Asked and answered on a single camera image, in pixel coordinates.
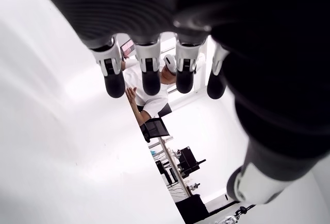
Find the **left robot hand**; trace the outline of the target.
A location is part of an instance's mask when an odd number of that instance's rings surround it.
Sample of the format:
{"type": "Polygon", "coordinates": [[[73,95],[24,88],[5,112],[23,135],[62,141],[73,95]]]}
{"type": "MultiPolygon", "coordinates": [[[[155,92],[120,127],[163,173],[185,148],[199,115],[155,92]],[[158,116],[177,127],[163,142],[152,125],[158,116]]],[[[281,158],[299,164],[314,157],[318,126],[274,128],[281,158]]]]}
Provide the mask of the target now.
{"type": "Polygon", "coordinates": [[[267,204],[329,154],[329,0],[51,0],[81,41],[101,58],[110,96],[123,94],[111,38],[153,46],[163,32],[215,56],[208,95],[226,87],[249,136],[244,164],[230,177],[231,198],[267,204]]]}

